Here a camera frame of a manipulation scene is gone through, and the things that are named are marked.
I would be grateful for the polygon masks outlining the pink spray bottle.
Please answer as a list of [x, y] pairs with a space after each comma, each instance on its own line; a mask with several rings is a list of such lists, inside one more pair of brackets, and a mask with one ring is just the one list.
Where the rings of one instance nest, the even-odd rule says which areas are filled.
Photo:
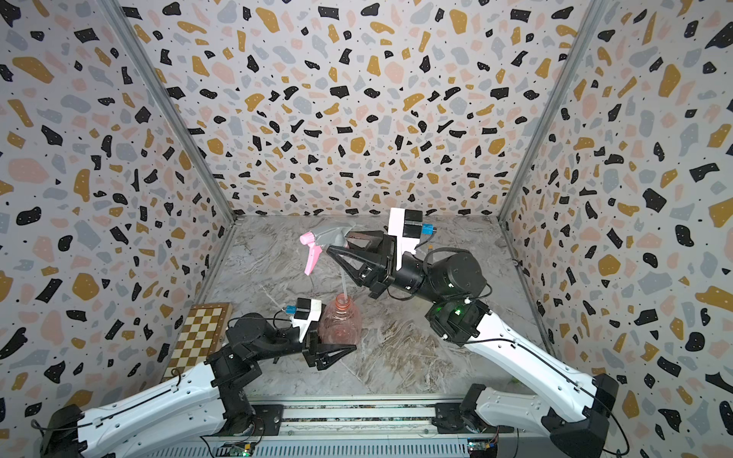
[[319, 336], [328, 345], [358, 345], [361, 341], [362, 314], [353, 297], [339, 294], [323, 312]]

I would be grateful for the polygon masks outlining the pink spray nozzle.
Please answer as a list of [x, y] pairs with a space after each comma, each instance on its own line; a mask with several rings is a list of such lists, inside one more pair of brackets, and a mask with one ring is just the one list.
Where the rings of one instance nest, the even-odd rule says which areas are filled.
[[319, 225], [303, 234], [299, 241], [308, 248], [305, 274], [310, 276], [321, 255], [332, 246], [347, 247], [347, 235], [356, 225], [354, 223], [332, 223]]

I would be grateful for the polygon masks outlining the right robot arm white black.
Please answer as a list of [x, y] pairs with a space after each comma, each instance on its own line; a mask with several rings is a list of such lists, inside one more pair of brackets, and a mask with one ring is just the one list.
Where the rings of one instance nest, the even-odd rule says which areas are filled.
[[469, 250], [442, 247], [419, 259], [399, 251], [395, 236], [356, 231], [325, 251], [372, 299], [397, 288], [407, 301], [429, 302], [426, 319], [438, 338], [493, 362], [532, 391], [505, 393], [474, 384], [456, 416], [435, 419], [437, 427], [471, 432], [512, 427], [548, 438], [568, 457], [608, 452], [618, 382], [571, 368], [506, 324], [484, 303], [491, 287]]

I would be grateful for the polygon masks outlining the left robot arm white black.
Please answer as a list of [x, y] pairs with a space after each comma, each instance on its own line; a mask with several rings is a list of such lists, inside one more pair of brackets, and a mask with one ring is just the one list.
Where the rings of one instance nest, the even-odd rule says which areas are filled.
[[355, 351], [355, 345], [323, 343], [317, 321], [276, 328], [260, 314], [236, 318], [227, 342], [185, 372], [107, 406], [57, 410], [41, 433], [43, 457], [142, 457], [192, 437], [253, 433], [266, 421], [246, 395], [261, 376], [261, 362], [301, 355], [307, 365], [326, 370]]

